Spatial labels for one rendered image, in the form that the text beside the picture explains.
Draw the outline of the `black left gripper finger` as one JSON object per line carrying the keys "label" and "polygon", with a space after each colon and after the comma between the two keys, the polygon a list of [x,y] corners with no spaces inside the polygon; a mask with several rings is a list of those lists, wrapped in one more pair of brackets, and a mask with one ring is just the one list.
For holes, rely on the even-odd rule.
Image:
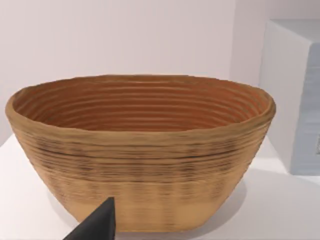
{"label": "black left gripper finger", "polygon": [[62,240],[115,240],[115,235],[115,199],[108,197]]}

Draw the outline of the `white and grey box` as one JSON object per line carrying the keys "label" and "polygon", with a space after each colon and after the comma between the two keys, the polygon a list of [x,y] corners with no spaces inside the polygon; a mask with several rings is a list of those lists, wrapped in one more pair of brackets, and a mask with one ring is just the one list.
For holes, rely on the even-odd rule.
{"label": "white and grey box", "polygon": [[276,103],[268,138],[286,170],[320,176],[320,19],[266,24],[259,86]]}

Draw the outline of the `brown woven basket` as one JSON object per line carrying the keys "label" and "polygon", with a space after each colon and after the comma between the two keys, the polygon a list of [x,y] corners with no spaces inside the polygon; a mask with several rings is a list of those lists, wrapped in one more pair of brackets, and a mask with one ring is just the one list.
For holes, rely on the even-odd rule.
{"label": "brown woven basket", "polygon": [[276,113],[263,89],[189,75],[32,85],[5,114],[32,167],[82,222],[113,197],[120,232],[203,225],[248,170]]}

